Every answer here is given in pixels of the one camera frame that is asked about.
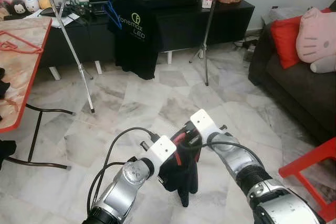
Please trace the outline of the black mouse plush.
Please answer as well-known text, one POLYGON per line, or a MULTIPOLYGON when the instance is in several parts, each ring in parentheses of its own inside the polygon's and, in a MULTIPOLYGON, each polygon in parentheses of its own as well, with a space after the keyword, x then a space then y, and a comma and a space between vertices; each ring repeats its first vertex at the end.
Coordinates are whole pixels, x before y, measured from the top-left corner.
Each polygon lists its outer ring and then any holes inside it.
POLYGON ((9 12, 11 15, 27 16, 29 11, 27 10, 26 3, 23 0, 12 0, 9 2, 9 12))

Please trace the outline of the blue hanger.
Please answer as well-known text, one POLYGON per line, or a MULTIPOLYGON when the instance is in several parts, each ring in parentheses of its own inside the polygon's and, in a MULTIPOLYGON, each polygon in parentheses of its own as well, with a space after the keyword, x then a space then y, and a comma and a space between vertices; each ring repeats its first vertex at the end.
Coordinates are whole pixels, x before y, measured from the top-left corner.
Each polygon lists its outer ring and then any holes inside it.
POLYGON ((103 4, 103 12, 109 17, 110 21, 119 29, 122 30, 122 23, 119 15, 115 12, 113 4, 110 0, 105 1, 103 4))

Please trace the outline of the black TV cabinet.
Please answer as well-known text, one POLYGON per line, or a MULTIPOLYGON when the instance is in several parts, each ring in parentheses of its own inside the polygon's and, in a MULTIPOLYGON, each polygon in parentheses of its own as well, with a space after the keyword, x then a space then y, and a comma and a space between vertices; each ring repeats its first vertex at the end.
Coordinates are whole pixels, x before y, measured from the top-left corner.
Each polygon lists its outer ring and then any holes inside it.
MULTIPOLYGON (((217 3, 209 25, 208 45, 233 42, 245 36, 254 13, 254 5, 247 1, 237 4, 217 3)), ((161 32, 161 52, 199 47, 203 43, 209 10, 197 6, 154 10, 161 32)), ((113 33, 108 30, 108 16, 97 15, 85 23, 83 18, 66 25, 66 32, 74 45, 79 60, 113 60, 113 33)), ((64 35, 52 28, 41 54, 40 68, 74 65, 76 62, 64 35)))

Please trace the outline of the marble folding table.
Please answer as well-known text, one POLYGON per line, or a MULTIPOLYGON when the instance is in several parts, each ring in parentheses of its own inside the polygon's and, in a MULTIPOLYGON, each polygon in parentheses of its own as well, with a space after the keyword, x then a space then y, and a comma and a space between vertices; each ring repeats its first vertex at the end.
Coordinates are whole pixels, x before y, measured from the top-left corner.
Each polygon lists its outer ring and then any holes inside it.
MULTIPOLYGON (((48 17, 5 20, 0 21, 0 30, 5 30, 13 35, 22 37, 26 39, 26 41, 41 47, 44 51, 51 25, 52 19, 48 17)), ((17 41, 8 35, 0 36, 0 41, 10 41, 16 44, 21 50, 31 49, 31 47, 23 42, 17 41)), ((38 111, 39 113, 28 159, 16 159, 10 155, 10 157, 5 160, 22 166, 57 167, 70 170, 70 167, 67 165, 32 162, 32 155, 34 153, 43 113, 65 113, 72 115, 72 112, 68 110, 41 109, 27 104, 42 55, 43 53, 21 54, 14 51, 0 50, 0 67, 5 69, 5 76, 2 80, 3 82, 9 82, 11 84, 5 94, 5 99, 0 100, 0 133, 10 132, 19 128, 26 108, 38 111)))

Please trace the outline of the grey wide-eyed Totoro plush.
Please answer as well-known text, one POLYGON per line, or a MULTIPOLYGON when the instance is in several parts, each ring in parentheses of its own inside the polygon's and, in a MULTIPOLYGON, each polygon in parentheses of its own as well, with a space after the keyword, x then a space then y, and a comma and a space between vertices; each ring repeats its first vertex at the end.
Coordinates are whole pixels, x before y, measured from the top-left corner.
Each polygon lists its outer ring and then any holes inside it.
POLYGON ((335 71, 336 55, 331 54, 317 59, 310 64, 310 70, 314 73, 329 73, 335 71))

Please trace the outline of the pink cat pillow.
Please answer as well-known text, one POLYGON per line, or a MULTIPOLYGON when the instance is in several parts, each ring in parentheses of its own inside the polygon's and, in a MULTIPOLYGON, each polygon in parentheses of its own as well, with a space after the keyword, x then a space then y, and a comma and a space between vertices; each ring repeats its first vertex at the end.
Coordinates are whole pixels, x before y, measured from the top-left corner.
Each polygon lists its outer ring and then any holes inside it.
POLYGON ((296 52, 300 61, 313 63, 336 54, 336 13, 310 8, 300 18, 296 52))

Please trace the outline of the black printed T-shirt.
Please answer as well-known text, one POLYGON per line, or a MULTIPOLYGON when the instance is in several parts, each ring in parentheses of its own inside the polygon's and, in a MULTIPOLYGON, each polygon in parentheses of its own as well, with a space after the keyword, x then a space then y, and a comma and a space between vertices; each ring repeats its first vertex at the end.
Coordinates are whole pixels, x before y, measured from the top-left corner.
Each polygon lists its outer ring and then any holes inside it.
POLYGON ((144 0, 114 0, 116 16, 108 22, 114 37, 115 65, 151 80, 163 49, 156 13, 144 0))

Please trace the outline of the red cushion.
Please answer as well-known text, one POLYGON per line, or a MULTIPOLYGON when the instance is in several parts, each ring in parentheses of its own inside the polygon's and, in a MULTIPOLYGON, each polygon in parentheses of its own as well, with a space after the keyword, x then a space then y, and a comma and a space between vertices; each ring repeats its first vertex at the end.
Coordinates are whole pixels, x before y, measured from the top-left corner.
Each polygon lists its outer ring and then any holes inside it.
POLYGON ((279 62, 284 70, 302 62, 296 52, 296 39, 301 17, 277 20, 271 24, 271 36, 276 45, 279 62))

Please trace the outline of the black garment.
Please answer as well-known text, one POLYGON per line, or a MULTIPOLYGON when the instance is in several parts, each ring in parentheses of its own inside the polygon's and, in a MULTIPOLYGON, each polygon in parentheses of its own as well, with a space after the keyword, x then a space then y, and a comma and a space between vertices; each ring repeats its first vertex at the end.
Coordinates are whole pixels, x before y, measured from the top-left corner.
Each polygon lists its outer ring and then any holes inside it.
MULTIPOLYGON (((5 94, 11 86, 9 82, 4 82, 2 79, 5 76, 5 69, 0 67, 0 100, 5 99, 5 94)), ((2 163, 10 155, 15 154, 16 143, 14 141, 0 140, 0 169, 2 169, 2 163)))
POLYGON ((189 194, 198 191, 197 162, 200 158, 199 145, 192 152, 185 153, 185 169, 166 169, 166 161, 159 169, 161 184, 169 191, 177 191, 183 207, 189 205, 189 194))

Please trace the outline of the dark brown sofa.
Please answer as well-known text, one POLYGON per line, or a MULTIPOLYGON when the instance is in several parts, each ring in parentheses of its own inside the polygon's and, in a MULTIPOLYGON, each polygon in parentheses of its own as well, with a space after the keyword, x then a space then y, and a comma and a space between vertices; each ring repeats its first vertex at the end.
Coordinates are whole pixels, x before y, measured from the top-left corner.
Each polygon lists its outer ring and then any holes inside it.
POLYGON ((304 62, 285 70, 269 25, 262 30, 255 47, 249 80, 281 104, 317 145, 336 136, 336 73, 314 73, 304 62))

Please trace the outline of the white papers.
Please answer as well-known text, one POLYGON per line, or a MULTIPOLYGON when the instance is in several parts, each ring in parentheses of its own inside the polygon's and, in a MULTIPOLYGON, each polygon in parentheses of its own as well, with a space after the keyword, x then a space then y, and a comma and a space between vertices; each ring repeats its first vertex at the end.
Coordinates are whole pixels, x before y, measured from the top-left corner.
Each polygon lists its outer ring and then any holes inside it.
MULTIPOLYGON (((25 17, 25 19, 27 18, 37 18, 37 17, 41 17, 41 16, 45 16, 48 18, 51 18, 52 21, 52 26, 53 27, 60 27, 60 23, 58 22, 58 18, 55 16, 47 16, 47 15, 41 15, 41 13, 39 12, 35 12, 31 15, 28 15, 25 17)), ((61 20, 63 22, 63 25, 69 25, 72 21, 77 20, 80 16, 78 16, 77 14, 71 13, 70 15, 66 16, 65 13, 63 13, 63 15, 61 16, 61 20)))

